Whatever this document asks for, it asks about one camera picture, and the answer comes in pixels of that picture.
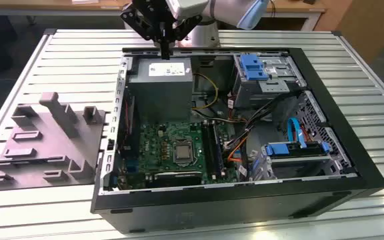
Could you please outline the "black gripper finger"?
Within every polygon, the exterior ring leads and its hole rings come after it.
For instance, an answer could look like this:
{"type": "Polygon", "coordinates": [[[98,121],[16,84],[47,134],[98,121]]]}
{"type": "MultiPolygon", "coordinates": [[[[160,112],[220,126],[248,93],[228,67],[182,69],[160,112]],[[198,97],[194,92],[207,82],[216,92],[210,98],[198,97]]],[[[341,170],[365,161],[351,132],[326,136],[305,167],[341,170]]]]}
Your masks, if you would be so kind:
{"type": "Polygon", "coordinates": [[[146,19],[143,14],[138,11],[134,5],[127,5],[122,11],[120,18],[126,24],[138,32],[143,39],[154,41],[154,45],[159,47],[160,57],[166,59],[166,45],[163,30],[164,26],[160,24],[152,24],[146,19]]]}
{"type": "Polygon", "coordinates": [[[176,41],[182,41],[188,33],[194,30],[194,28],[198,26],[198,24],[202,22],[203,16],[195,15],[186,20],[180,21],[180,24],[174,27],[174,24],[178,22],[178,20],[174,18],[172,15],[167,17],[167,20],[164,22],[164,59],[171,59],[171,44],[174,44],[176,41]]]}

